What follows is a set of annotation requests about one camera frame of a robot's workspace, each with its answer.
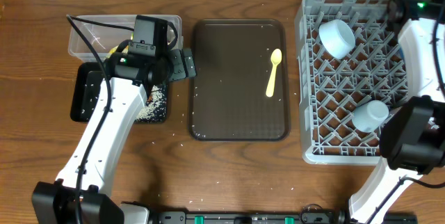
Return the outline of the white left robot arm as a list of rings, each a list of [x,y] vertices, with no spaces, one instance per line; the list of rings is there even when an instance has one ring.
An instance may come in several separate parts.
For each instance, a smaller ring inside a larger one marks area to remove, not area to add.
[[[194,77],[190,49],[168,40],[172,22],[137,15],[133,37],[101,59],[76,25],[68,22],[91,51],[102,74],[97,103],[73,155],[53,183],[38,182],[31,202],[39,223],[156,223],[148,207],[110,199],[115,170],[136,116],[153,86]]]

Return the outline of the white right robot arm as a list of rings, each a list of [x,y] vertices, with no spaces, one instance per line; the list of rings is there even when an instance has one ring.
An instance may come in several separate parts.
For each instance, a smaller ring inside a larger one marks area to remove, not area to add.
[[[389,27],[402,49],[408,99],[384,125],[373,172],[339,213],[339,223],[415,223],[386,215],[411,184],[444,167],[444,0],[389,0]]]

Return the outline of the light blue plastic cup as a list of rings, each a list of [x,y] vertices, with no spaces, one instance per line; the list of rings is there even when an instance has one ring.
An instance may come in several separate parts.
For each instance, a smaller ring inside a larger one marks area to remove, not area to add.
[[[387,105],[379,100],[370,101],[353,111],[352,123],[364,133],[376,130],[389,116]]]

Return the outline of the yellow green snack wrapper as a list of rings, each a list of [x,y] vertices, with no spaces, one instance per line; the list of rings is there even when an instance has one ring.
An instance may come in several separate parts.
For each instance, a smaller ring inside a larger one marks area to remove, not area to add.
[[[127,40],[123,40],[118,46],[112,48],[106,55],[106,58],[110,58],[112,54],[114,54],[115,52],[120,52],[123,54],[127,54],[128,50],[129,50],[129,43],[133,40],[133,36],[131,35],[131,37]]]

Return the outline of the yellow plastic spoon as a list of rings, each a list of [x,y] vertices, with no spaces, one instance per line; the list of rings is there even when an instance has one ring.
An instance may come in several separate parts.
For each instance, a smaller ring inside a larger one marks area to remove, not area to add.
[[[277,66],[282,62],[282,51],[280,49],[275,49],[270,56],[270,61],[272,63],[272,69],[270,71],[270,77],[266,87],[267,97],[272,97],[274,95]]]

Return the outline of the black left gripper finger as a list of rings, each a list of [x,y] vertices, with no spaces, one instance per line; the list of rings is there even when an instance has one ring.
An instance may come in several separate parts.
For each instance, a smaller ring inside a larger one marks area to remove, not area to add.
[[[178,81],[186,78],[186,69],[183,62],[181,50],[173,49],[168,55],[172,63],[172,71],[170,72],[169,81]]]
[[[191,49],[183,49],[184,55],[184,64],[186,66],[186,73],[188,78],[192,78],[196,76],[195,64],[193,53]]]

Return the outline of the dark blue plate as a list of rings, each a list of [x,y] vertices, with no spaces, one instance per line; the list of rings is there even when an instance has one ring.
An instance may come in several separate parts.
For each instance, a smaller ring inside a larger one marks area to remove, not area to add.
[[[403,50],[402,50],[401,45],[399,45],[398,55],[399,55],[399,58],[400,58],[403,62],[405,62],[405,56],[404,56],[404,53],[403,53]]]

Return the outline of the light blue bowl with rice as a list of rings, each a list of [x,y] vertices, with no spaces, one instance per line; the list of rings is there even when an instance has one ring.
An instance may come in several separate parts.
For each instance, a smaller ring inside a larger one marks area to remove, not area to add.
[[[325,50],[336,59],[346,57],[355,47],[352,29],[340,19],[320,25],[319,36]]]

